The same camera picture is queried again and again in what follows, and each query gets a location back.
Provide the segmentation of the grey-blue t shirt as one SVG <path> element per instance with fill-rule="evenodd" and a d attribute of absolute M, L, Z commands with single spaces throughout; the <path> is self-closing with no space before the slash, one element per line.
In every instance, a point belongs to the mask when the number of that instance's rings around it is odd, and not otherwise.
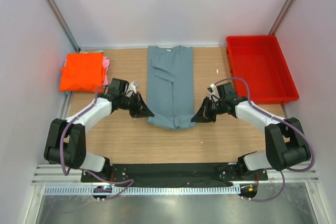
<path fill-rule="evenodd" d="M 193 56 L 192 47 L 148 47 L 146 101 L 154 114 L 148 123 L 171 130 L 195 126 Z"/>

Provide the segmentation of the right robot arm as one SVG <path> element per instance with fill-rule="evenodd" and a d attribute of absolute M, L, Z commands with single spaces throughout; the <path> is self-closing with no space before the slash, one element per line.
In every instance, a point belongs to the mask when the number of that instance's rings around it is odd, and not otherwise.
<path fill-rule="evenodd" d="M 237 159 L 238 177 L 248 180 L 255 172 L 267 169 L 294 170 L 294 166 L 309 161 L 313 167 L 315 156 L 296 118 L 285 119 L 275 116 L 253 103 L 249 97 L 240 97 L 233 85 L 212 84 L 207 96 L 191 119 L 195 123 L 215 122 L 220 114 L 228 114 L 243 120 L 260 130 L 265 137 L 265 150 L 252 152 Z"/>

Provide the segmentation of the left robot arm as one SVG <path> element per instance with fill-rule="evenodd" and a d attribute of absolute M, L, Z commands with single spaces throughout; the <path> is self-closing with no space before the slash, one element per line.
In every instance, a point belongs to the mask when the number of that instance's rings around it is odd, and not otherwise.
<path fill-rule="evenodd" d="M 54 119 L 47 136 L 45 160 L 61 165 L 65 176 L 78 169 L 106 182 L 112 174 L 110 160 L 89 153 L 86 136 L 100 120 L 118 109 L 127 110 L 134 119 L 153 117 L 136 88 L 135 82 L 114 78 L 110 84 L 96 88 L 94 99 L 84 109 L 66 119 Z"/>

